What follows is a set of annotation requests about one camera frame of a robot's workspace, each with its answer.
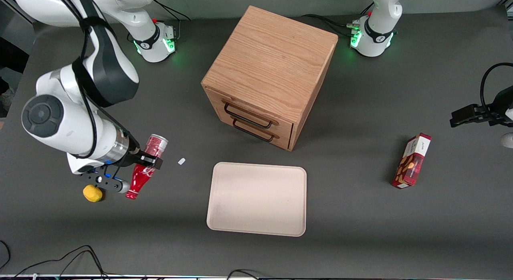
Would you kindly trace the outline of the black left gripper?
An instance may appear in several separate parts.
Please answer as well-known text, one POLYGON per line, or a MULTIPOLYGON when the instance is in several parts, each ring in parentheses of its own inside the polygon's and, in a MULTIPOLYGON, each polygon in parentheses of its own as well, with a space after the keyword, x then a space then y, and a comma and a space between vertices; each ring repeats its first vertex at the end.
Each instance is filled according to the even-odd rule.
POLYGON ((487 107, 491 118, 482 105, 470 104, 451 113, 450 126, 456 128, 469 123, 488 123, 489 126, 513 126, 512 120, 513 86, 499 92, 487 107))

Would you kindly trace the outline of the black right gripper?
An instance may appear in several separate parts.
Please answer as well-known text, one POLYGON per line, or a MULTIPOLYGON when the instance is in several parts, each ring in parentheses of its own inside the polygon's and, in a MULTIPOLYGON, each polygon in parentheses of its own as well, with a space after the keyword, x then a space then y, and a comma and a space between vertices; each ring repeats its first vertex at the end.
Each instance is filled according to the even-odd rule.
POLYGON ((137 160, 139 165, 155 170, 160 170, 163 163, 160 157, 141 152, 140 148, 136 145, 130 145, 126 152, 126 167, 137 163, 137 160))

